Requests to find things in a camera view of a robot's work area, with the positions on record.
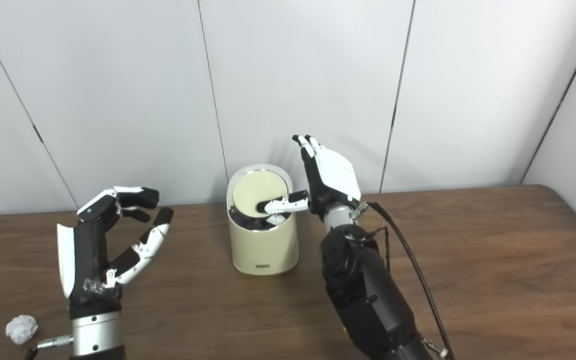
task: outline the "silver metal cylinder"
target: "silver metal cylinder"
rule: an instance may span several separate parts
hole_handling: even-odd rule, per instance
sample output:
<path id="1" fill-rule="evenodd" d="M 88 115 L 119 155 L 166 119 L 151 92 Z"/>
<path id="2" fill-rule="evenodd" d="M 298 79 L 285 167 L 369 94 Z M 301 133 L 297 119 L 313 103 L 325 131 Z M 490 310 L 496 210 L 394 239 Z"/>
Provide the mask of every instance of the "silver metal cylinder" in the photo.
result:
<path id="1" fill-rule="evenodd" d="M 332 205 L 324 215 L 324 226 L 326 232 L 340 225 L 355 224 L 350 217 L 353 210 L 348 205 Z"/>
<path id="2" fill-rule="evenodd" d="M 75 356 L 93 354 L 121 346 L 119 311 L 74 319 L 72 336 Z"/>
<path id="3" fill-rule="evenodd" d="M 37 349 L 50 349 L 53 347 L 69 346 L 73 343 L 73 341 L 73 335 L 61 335 L 53 337 L 52 339 L 39 341 L 39 344 L 37 344 Z"/>

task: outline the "trash can lid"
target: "trash can lid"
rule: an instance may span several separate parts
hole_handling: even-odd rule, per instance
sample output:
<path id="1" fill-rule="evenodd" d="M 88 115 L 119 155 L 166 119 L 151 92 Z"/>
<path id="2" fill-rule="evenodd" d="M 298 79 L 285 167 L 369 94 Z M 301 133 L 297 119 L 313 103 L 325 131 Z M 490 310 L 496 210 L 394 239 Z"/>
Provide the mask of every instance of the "trash can lid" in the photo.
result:
<path id="1" fill-rule="evenodd" d="M 240 178 L 232 191 L 232 200 L 242 214 L 261 218 L 267 217 L 257 211 L 257 204 L 288 195 L 285 180 L 274 171 L 259 169 L 250 171 Z"/>

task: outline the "wooden table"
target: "wooden table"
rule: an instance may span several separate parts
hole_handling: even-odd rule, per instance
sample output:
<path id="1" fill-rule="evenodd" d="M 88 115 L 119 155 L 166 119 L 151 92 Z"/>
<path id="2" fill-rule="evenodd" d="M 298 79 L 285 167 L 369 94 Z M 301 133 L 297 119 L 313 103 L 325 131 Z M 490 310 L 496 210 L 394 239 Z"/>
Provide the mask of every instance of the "wooden table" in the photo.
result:
<path id="1" fill-rule="evenodd" d="M 576 214 L 542 186 L 378 194 L 406 235 L 434 294 L 458 360 L 576 360 Z M 342 331 L 320 274 L 323 226 L 299 214 L 300 259 L 277 276 L 231 264 L 224 204 L 175 208 L 155 260 L 124 289 L 123 341 L 133 360 L 363 359 Z M 361 224 L 382 225 L 370 211 Z M 70 332 L 55 224 L 73 212 L 0 216 L 0 359 L 27 345 L 4 335 L 20 314 L 39 323 L 32 340 Z M 147 225 L 122 220 L 109 253 Z M 419 329 L 440 342 L 423 292 L 396 239 L 393 278 Z M 70 348 L 37 360 L 66 359 Z"/>

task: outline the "trash can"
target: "trash can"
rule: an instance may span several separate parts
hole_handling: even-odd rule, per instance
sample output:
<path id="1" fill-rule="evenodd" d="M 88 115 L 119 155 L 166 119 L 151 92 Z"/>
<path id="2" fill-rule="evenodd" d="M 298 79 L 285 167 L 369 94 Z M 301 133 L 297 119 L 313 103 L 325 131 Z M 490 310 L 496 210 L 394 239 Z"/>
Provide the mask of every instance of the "trash can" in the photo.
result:
<path id="1" fill-rule="evenodd" d="M 257 204 L 293 192 L 288 173 L 271 164 L 255 164 L 237 171 L 228 183 L 226 212 L 230 228 L 232 263 L 249 275 L 289 271 L 299 260 L 297 215 L 269 216 Z"/>

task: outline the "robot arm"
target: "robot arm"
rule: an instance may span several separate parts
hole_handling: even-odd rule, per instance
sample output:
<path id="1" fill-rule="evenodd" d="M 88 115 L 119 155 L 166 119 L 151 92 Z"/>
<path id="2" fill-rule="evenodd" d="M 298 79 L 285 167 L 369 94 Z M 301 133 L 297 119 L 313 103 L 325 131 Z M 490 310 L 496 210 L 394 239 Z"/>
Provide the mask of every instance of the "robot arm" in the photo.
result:
<path id="1" fill-rule="evenodd" d="M 112 261 L 108 259 L 106 232 L 121 217 L 147 223 L 150 215 L 139 208 L 154 209 L 159 200 L 155 189 L 116 186 L 102 191 L 78 210 L 77 226 L 57 225 L 59 274 L 73 328 L 69 337 L 74 353 L 71 360 L 125 359 L 119 326 L 122 285 L 150 264 L 174 212 L 163 207 L 137 244 Z M 46 344 L 70 344 L 53 340 Z"/>
<path id="2" fill-rule="evenodd" d="M 426 347 L 443 349 L 419 333 L 377 242 L 357 224 L 368 205 L 359 204 L 361 191 L 352 164 L 314 137 L 295 135 L 292 139 L 301 147 L 310 193 L 263 201 L 257 210 L 294 212 L 304 210 L 307 202 L 311 213 L 323 221 L 327 235 L 319 252 L 326 292 L 357 349 L 370 359 L 430 360 Z"/>

